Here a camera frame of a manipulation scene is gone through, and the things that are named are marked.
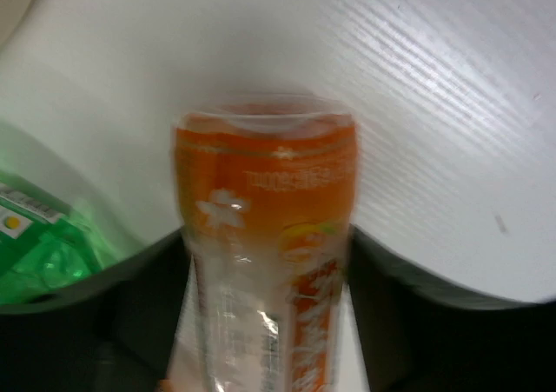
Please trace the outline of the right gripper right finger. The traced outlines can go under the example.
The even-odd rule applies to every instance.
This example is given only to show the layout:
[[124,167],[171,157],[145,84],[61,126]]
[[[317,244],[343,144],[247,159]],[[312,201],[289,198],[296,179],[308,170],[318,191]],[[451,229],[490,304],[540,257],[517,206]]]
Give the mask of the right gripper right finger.
[[347,284],[373,391],[553,391],[555,301],[457,286],[354,228]]

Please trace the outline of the orange bottle white label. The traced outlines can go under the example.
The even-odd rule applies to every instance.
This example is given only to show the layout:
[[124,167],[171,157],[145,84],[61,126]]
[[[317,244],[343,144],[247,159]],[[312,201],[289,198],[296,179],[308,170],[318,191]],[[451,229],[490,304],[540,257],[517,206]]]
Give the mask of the orange bottle white label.
[[331,391],[358,172],[343,103],[257,95],[175,123],[191,257],[176,367],[188,391]]

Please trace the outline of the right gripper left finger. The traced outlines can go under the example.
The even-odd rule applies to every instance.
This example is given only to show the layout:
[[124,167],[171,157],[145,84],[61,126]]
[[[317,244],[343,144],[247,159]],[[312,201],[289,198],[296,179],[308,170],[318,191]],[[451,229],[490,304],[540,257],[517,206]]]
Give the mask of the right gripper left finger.
[[94,276],[1,308],[3,391],[153,391],[165,378],[190,255],[179,231]]

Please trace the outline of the green plastic bottle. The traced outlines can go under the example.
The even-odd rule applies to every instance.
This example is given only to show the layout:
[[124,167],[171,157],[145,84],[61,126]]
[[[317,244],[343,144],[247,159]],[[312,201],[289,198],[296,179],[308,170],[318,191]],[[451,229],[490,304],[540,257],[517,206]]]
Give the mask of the green plastic bottle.
[[141,244],[96,188],[33,136],[1,123],[1,303],[100,273]]

